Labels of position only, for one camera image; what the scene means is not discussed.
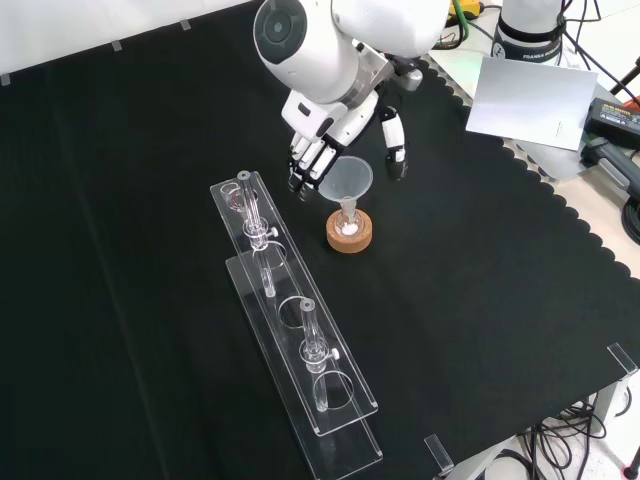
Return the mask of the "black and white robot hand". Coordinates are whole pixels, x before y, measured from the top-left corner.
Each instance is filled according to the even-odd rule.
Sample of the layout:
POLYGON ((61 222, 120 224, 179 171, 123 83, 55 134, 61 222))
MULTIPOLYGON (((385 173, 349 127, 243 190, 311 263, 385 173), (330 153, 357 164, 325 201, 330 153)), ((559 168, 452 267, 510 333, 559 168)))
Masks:
POLYGON ((406 139, 400 113, 381 102, 376 92, 349 109, 340 102, 318 104, 291 91, 281 115, 294 132, 288 153, 289 188, 303 201, 319 189, 338 157, 374 118, 382 127, 388 175, 399 180, 407 174, 406 139))

